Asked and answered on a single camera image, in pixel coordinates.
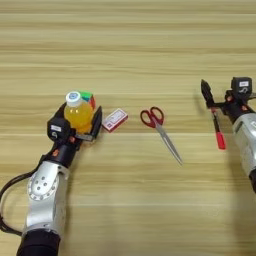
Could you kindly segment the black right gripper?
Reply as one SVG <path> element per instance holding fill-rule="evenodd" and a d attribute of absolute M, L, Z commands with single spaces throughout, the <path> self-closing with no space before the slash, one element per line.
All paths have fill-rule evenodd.
<path fill-rule="evenodd" d="M 256 99 L 256 95 L 235 93 L 233 90 L 227 90 L 223 102 L 215 102 L 211 93 L 211 88 L 207 81 L 201 80 L 201 93 L 206 101 L 208 108 L 219 108 L 222 113 L 229 117 L 232 124 L 245 114 L 256 114 L 248 102 Z"/>

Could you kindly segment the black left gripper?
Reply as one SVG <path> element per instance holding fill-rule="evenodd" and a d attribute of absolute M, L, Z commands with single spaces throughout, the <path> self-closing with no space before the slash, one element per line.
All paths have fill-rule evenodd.
<path fill-rule="evenodd" d="M 65 107 L 66 104 L 62 104 L 54 116 L 56 118 L 63 118 Z M 83 143 L 91 143 L 97 138 L 101 125 L 102 107 L 99 106 L 93 116 L 90 134 L 79 134 L 71 131 L 67 136 L 63 137 L 57 132 L 54 132 L 52 135 L 49 135 L 49 138 L 53 141 L 53 146 L 47 154 L 41 157 L 40 162 L 49 161 L 69 168 L 81 145 Z"/>

